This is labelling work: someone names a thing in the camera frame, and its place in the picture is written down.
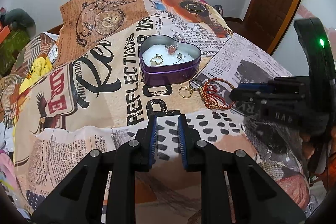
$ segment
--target white foam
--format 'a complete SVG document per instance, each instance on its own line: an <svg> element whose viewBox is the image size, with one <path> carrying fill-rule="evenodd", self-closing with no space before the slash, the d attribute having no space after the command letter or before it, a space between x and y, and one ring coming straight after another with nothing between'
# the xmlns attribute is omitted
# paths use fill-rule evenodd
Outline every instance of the white foam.
<svg viewBox="0 0 336 224"><path fill-rule="evenodd" d="M182 53L182 60L177 58L179 53ZM168 66L173 65L174 63L177 65L194 60L194 58L191 57L186 51L180 51L177 49L174 54L170 55L168 54L168 49L165 48L165 45L153 45L142 54L143 61L147 66L151 66L151 59L155 57L156 54L162 54L161 58L163 59L162 64L157 66ZM155 58L154 61L160 62L161 60L160 58Z"/></svg>

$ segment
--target purple tin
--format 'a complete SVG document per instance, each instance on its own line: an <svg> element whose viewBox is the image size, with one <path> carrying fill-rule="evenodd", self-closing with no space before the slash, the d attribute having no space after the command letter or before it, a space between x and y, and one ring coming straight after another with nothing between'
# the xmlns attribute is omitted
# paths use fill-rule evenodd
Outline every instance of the purple tin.
<svg viewBox="0 0 336 224"><path fill-rule="evenodd" d="M196 74L201 61L201 50L199 47L178 42L178 48L188 52L194 60L167 66L147 66L142 58L142 53L153 45L175 45L177 43L166 35L152 35L147 37L141 44L139 58L143 82L148 86L172 85L186 82Z"/></svg>

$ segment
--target bedspread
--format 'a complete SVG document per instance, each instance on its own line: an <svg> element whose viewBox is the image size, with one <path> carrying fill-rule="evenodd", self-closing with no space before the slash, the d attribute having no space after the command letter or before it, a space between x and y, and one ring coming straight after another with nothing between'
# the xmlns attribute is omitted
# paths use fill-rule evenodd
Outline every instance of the bedspread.
<svg viewBox="0 0 336 224"><path fill-rule="evenodd" d="M199 69L206 65L232 35L214 8L203 0L71 0L60 10L64 26L51 72L18 94L18 80L33 56L47 54L54 42L41 34L3 81L4 115L16 121L14 163L26 209L32 212L91 149L106 152L132 139L154 111L160 114L158 154L152 170L136 176L138 223L197 221L200 175L182 168L180 113L219 149L244 149L302 209L307 207L303 157L283 138L286 128L263 121L254 126L236 112L213 112L198 95L182 99L178 90L185 83L148 87L142 82L138 51L149 35L174 35L199 46ZM38 55L27 50L35 43ZM260 77L244 81L270 78ZM271 137L260 137L263 133ZM299 138L298 132L289 135Z"/></svg>

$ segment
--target green led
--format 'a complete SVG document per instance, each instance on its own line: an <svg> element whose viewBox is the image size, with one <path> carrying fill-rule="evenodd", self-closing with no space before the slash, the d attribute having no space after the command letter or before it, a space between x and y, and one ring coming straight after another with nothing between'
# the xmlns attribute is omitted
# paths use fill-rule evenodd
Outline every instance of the green led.
<svg viewBox="0 0 336 224"><path fill-rule="evenodd" d="M322 45L322 47L324 47L324 41L322 38L320 39L320 44Z"/></svg>

